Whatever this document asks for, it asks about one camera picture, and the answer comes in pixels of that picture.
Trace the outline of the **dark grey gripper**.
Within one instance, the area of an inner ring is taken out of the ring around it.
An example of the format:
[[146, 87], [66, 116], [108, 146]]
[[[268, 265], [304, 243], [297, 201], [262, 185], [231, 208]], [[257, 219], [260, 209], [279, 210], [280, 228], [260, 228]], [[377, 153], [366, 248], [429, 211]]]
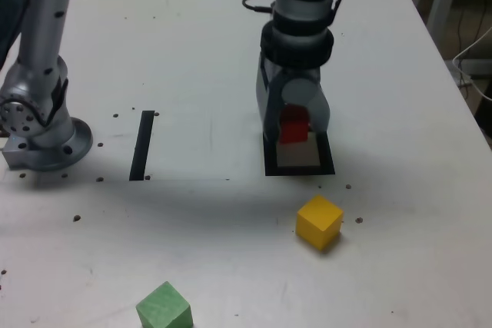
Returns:
[[306, 109], [313, 132], [327, 131], [331, 112], [320, 83], [320, 68], [283, 67], [270, 61], [264, 52], [260, 52], [256, 98], [263, 135], [268, 142], [278, 142], [284, 102]]

